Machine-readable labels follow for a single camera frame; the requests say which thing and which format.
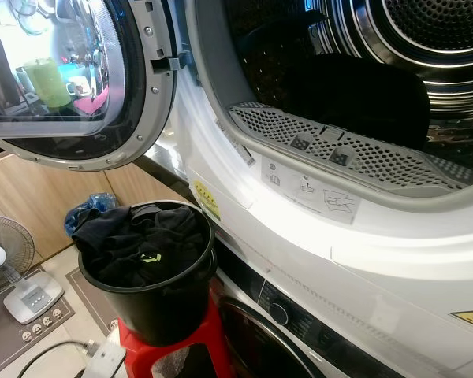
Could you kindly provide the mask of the black knit garment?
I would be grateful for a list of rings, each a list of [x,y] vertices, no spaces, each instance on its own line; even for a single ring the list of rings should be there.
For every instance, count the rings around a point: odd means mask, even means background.
[[[118,258],[132,254],[143,234],[133,229],[131,206],[118,206],[102,213],[95,209],[85,213],[72,240],[83,258]]]

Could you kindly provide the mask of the black garment with green logo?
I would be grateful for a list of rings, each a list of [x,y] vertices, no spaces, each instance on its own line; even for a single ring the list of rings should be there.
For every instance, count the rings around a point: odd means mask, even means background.
[[[143,241],[132,254],[118,258],[82,257],[83,266],[101,284],[133,288],[171,280],[193,266],[207,245],[207,231],[199,213],[190,206],[132,208],[132,224],[143,234]]]

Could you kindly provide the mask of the white washing machine black panel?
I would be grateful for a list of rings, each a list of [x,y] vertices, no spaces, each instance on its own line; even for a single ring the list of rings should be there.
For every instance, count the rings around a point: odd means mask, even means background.
[[[473,325],[452,315],[473,310],[473,284],[384,288],[312,254],[219,243],[216,255],[229,290],[331,376],[473,378]],[[279,300],[287,325],[268,314]]]

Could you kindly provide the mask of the light wooden cabinet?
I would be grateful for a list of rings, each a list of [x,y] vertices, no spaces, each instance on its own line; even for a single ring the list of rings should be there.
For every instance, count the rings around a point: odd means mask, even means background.
[[[135,163],[108,172],[67,172],[12,154],[0,157],[0,215],[30,231],[37,248],[35,264],[70,245],[64,217],[99,192],[114,195],[121,206],[154,199],[183,199]]]

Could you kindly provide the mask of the blue plastic bag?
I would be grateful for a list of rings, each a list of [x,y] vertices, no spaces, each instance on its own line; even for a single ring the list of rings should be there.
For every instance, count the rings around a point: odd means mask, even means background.
[[[74,232],[87,220],[93,217],[93,213],[100,215],[105,213],[108,209],[118,207],[118,200],[111,192],[96,192],[96,194],[89,195],[86,201],[75,206],[66,214],[64,219],[64,229],[67,236],[72,236]]]

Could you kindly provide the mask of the white floor fan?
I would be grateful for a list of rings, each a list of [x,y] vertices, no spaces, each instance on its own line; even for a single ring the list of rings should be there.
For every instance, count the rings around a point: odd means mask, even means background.
[[[62,298],[64,288],[51,274],[28,276],[35,255],[35,242],[24,226],[0,216],[0,291],[11,287],[3,305],[20,324],[30,324]]]

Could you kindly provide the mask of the brown floor mat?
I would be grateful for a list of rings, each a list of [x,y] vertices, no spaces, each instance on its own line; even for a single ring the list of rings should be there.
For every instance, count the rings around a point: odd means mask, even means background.
[[[110,300],[106,298],[103,291],[85,280],[79,268],[70,271],[66,278],[79,296],[82,305],[88,310],[90,317],[96,321],[99,330],[103,335],[109,335],[117,327],[118,322],[117,312],[110,304]]]
[[[10,292],[12,288],[0,291],[0,371],[76,313],[67,299],[61,298],[41,317],[31,323],[21,324],[9,313],[3,302]]]

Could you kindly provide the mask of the white plug adapter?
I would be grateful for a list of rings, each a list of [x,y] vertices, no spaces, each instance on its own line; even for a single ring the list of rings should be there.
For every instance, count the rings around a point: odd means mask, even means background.
[[[85,350],[90,359],[77,378],[114,378],[124,364],[126,349],[119,342],[92,339],[85,343]]]

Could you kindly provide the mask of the black plastic bucket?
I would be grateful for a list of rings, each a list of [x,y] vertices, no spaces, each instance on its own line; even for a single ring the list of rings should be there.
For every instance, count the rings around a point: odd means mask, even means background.
[[[83,266],[79,252],[79,268],[85,280],[103,291],[114,307],[120,323],[138,335],[140,341],[157,347],[178,343],[193,334],[207,312],[209,281],[216,274],[218,262],[214,252],[214,226],[197,206],[185,202],[156,201],[131,206],[157,205],[162,209],[190,206],[199,213],[200,222],[207,231],[207,245],[193,266],[181,274],[150,287],[108,287],[97,281]]]

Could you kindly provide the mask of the round grey dryer door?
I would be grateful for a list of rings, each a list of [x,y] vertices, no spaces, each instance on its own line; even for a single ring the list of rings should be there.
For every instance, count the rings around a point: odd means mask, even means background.
[[[155,143],[186,53],[171,0],[0,0],[0,148],[102,172]]]

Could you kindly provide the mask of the red plastic stool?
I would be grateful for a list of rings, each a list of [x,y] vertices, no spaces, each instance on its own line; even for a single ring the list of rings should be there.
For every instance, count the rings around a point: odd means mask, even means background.
[[[207,299],[207,312],[192,335],[169,346],[151,346],[139,340],[138,335],[125,325],[120,328],[120,343],[126,349],[124,367],[128,378],[153,378],[151,367],[158,360],[176,350],[201,343],[207,348],[216,378],[234,378],[232,360],[225,337],[225,329],[213,298]]]

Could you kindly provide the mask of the yellow warning sticker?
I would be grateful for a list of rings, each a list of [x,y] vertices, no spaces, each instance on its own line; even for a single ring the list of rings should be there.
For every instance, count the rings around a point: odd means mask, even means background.
[[[214,195],[211,194],[209,188],[202,181],[194,180],[192,191],[196,195],[197,202],[201,208],[210,213],[215,221],[221,221],[221,211],[219,211],[218,203],[215,201]]]

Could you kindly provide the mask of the white barcode sticker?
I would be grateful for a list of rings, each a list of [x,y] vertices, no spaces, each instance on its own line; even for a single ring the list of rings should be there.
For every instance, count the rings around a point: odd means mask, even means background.
[[[219,129],[221,129],[223,135],[226,137],[227,141],[233,145],[233,149],[236,151],[237,154],[240,155],[241,158],[244,159],[246,165],[248,167],[253,166],[255,164],[255,158],[252,156],[250,150],[244,147],[243,144],[234,137],[233,134],[233,127],[227,124],[225,121],[216,121],[216,125]]]

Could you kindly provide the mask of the round dark washer door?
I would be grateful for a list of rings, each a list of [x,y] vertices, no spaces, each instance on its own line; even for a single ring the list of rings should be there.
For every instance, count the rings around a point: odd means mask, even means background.
[[[296,356],[251,307],[236,299],[222,299],[221,318],[234,360],[243,365],[251,378],[302,376],[303,370]]]

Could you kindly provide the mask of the black washer dial knob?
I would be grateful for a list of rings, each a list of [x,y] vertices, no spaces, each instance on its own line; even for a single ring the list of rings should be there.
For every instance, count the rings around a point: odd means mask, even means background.
[[[290,305],[279,300],[279,302],[272,302],[268,306],[268,314],[273,318],[276,324],[287,325],[291,320]]]

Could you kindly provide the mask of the white instruction sticker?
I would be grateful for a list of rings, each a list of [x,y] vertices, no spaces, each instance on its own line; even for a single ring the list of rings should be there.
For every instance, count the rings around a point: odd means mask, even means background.
[[[268,157],[262,159],[260,169],[264,184],[294,204],[334,222],[351,224],[355,220],[359,197]]]

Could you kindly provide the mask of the white tumble dryer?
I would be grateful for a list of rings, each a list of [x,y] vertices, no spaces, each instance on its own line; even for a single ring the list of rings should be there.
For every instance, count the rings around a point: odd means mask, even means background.
[[[184,169],[214,195],[218,223],[236,248],[272,257],[312,254],[384,288],[473,284],[473,183],[439,197],[404,197],[255,140],[229,115],[230,106],[261,102],[240,66],[222,0],[171,2],[186,53],[176,101]],[[218,120],[233,127],[253,166],[233,149]],[[266,186],[263,158],[359,197],[355,220],[334,222]]]

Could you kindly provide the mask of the large black crumpled garment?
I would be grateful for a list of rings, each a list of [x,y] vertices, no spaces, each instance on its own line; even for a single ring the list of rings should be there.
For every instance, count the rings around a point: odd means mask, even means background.
[[[362,136],[423,149],[430,125],[425,83],[415,73],[347,54],[312,55],[287,69],[283,110]]]

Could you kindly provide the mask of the grey perforated lint filter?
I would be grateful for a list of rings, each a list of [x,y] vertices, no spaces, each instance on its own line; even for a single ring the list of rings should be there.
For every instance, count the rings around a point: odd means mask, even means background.
[[[439,197],[473,183],[473,170],[457,163],[262,103],[230,106],[229,115],[244,133],[283,154],[404,197]]]

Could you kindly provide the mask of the steel dryer drum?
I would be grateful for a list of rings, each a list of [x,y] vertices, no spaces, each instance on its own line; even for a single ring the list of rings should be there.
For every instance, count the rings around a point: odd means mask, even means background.
[[[281,76],[317,54],[412,72],[431,107],[425,151],[473,167],[473,0],[222,0],[252,93],[284,107]]]

